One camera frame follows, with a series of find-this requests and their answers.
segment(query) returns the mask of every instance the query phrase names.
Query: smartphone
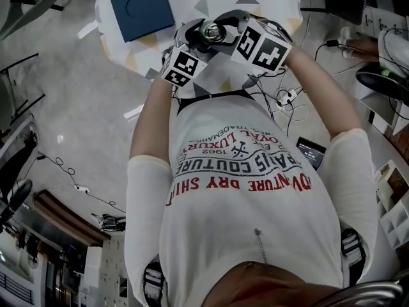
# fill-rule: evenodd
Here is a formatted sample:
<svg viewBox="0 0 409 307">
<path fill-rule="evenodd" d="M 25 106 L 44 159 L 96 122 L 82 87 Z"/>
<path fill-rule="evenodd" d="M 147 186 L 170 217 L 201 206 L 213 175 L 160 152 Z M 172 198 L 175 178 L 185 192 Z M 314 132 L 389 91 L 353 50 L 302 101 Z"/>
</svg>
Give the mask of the smartphone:
<svg viewBox="0 0 409 307">
<path fill-rule="evenodd" d="M 304 157 L 308 159 L 313 168 L 317 170 L 322 163 L 322 160 L 327 150 L 323 146 L 307 139 L 299 137 L 297 141 L 297 148 L 304 154 Z"/>
</svg>

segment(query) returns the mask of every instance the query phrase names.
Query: gray floor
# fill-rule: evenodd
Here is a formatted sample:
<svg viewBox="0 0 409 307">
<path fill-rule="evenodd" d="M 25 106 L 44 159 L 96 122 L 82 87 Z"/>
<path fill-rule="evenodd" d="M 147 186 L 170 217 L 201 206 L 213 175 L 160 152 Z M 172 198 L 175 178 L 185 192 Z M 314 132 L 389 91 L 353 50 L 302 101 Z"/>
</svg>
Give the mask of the gray floor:
<svg viewBox="0 0 409 307">
<path fill-rule="evenodd" d="M 323 0 L 312 1 L 314 7 L 323 6 Z M 92 195 L 115 201 L 116 207 L 125 210 L 127 159 L 135 120 L 127 122 L 123 115 L 144 103 L 150 82 L 112 64 L 104 54 L 98 31 L 82 40 L 77 38 L 77 33 L 95 19 L 94 3 L 95 0 L 59 1 L 65 6 L 63 12 L 49 10 L 0 43 L 0 67 L 40 53 L 11 74 L 20 98 L 35 98 L 42 91 L 47 95 L 33 109 L 41 139 L 39 150 L 52 159 L 62 158 L 65 168 L 75 169 L 78 184 L 88 187 Z M 309 0 L 302 0 L 302 6 L 309 4 Z M 308 17 L 309 13 L 304 13 L 304 23 L 295 35 L 299 45 Z M 331 33 L 335 33 L 332 38 L 336 38 L 342 25 L 342 20 L 336 17 L 312 13 L 302 47 L 314 55 Z M 322 49 L 318 61 L 331 74 L 359 62 L 344 59 L 336 48 Z M 346 72 L 335 78 L 349 91 L 353 75 L 354 72 Z M 263 79 L 263 87 L 274 94 L 280 80 L 281 77 Z M 282 86 L 298 88 L 291 72 Z M 261 95 L 257 99 L 265 105 Z M 309 115 L 304 122 L 291 123 L 290 138 L 297 141 L 302 136 L 328 145 L 329 134 L 305 94 L 297 97 L 294 106 L 301 104 L 308 107 Z M 305 116 L 305 108 L 298 108 L 294 119 L 301 120 Z M 275 113 L 275 118 L 286 130 L 288 119 L 279 113 Z M 122 215 L 109 205 L 76 191 L 70 177 L 47 160 L 36 162 L 28 177 L 33 180 L 35 190 L 48 189 L 88 221 L 93 222 L 92 212 Z"/>
</svg>

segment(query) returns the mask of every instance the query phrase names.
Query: blue box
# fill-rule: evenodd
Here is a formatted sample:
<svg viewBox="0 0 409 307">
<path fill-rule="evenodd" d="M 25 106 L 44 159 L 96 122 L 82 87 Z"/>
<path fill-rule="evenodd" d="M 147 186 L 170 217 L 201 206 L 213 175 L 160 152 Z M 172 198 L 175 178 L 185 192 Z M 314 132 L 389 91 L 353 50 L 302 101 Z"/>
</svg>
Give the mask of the blue box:
<svg viewBox="0 0 409 307">
<path fill-rule="evenodd" d="M 125 42 L 174 25 L 168 0 L 111 0 Z"/>
</svg>

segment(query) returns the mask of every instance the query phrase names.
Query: strap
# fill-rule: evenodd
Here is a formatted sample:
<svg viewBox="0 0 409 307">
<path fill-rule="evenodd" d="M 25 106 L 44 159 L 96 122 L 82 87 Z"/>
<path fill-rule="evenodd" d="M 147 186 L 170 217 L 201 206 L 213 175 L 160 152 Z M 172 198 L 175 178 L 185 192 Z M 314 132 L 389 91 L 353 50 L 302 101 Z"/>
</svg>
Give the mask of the strap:
<svg viewBox="0 0 409 307">
<path fill-rule="evenodd" d="M 364 270 L 366 254 L 359 234 L 352 228 L 343 230 L 341 234 L 341 251 L 350 268 L 350 286 L 357 284 Z"/>
<path fill-rule="evenodd" d="M 158 258 L 145 268 L 143 274 L 143 292 L 149 307 L 161 307 L 165 276 Z"/>
</svg>

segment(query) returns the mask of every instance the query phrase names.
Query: patterned tablecloth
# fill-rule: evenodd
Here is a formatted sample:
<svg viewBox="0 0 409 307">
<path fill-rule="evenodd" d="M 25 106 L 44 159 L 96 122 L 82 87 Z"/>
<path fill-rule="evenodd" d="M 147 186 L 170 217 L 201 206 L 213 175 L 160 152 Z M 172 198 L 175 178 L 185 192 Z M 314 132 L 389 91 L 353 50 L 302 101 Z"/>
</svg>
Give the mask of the patterned tablecloth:
<svg viewBox="0 0 409 307">
<path fill-rule="evenodd" d="M 154 79 L 161 69 L 162 51 L 173 45 L 176 29 L 190 20 L 216 19 L 222 13 L 242 9 L 257 16 L 280 23 L 293 34 L 302 23 L 300 0 L 169 0 L 176 25 L 144 36 L 132 42 L 124 42 L 116 21 L 111 0 L 96 0 L 95 12 L 102 45 L 108 58 L 116 64 Z M 237 35 L 229 27 L 228 35 Z M 251 67 L 230 61 L 230 56 L 219 53 L 208 63 L 207 68 L 183 87 L 201 95 L 227 92 L 254 86 L 247 74 L 254 74 Z"/>
</svg>

